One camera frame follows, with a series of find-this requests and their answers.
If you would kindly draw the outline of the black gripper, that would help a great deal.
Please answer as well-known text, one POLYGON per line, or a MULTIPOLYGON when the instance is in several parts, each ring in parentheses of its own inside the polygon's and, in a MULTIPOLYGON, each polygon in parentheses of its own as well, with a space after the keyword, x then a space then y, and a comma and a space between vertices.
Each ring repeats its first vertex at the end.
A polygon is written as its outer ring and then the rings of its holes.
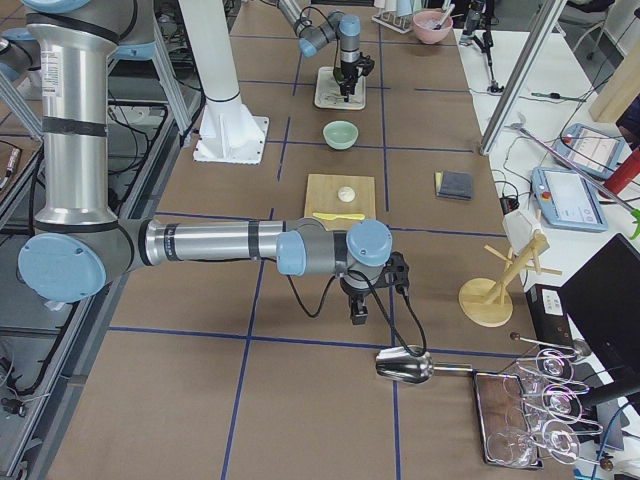
POLYGON ((355 94, 355 85, 358 82, 360 69, 360 61, 354 62, 342 61, 340 64, 340 74, 338 75, 338 83, 340 85, 340 92, 342 96, 346 96, 346 101, 355 94))
POLYGON ((340 279, 340 286, 350 301, 352 324, 365 325, 368 319, 366 298, 371 294, 371 281, 364 273, 347 273, 340 279))

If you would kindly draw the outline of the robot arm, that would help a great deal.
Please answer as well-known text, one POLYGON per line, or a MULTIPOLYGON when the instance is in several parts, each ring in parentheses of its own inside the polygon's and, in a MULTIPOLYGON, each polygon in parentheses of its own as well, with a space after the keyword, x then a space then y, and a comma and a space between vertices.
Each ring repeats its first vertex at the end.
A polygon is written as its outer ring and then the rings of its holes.
POLYGON ((312 5, 301 8, 296 1, 283 0, 276 1, 275 6, 297 35, 299 49, 305 58, 313 57, 324 47, 337 42, 340 66, 334 68, 333 77, 340 95, 348 102, 356 93, 359 79, 366 77, 374 66, 372 59, 364 56, 360 49, 359 17, 334 10, 328 15, 322 13, 324 22, 314 26, 305 14, 307 10, 314 9, 312 5))
MULTIPOLYGON (((206 99, 196 161, 258 164, 267 117, 253 116, 241 99, 223 1, 178 1, 206 99)), ((75 303, 112 280, 162 262, 270 260, 288 277, 330 275, 348 295, 354 325, 368 315, 371 294, 390 286, 392 236, 375 219, 347 231, 329 231, 312 218, 163 224, 155 219, 119 220, 108 204, 108 58, 121 40, 153 22, 143 17, 149 1, 22 1, 28 31, 40 46, 45 160, 45 206, 34 220, 35 236, 19 252, 19 272, 40 296, 75 303)), ((339 11, 315 26, 296 1, 278 1, 305 56, 337 41, 343 92, 353 95, 370 58, 360 51, 360 21, 339 11)))

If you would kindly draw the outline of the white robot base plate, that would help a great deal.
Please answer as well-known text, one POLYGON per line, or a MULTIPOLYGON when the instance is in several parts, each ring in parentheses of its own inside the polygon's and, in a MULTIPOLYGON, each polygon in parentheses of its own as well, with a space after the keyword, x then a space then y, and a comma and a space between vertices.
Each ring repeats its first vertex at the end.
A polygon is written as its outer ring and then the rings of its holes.
POLYGON ((208 101, 193 152, 197 162, 259 164, 262 160, 269 118, 254 116, 242 103, 208 101))

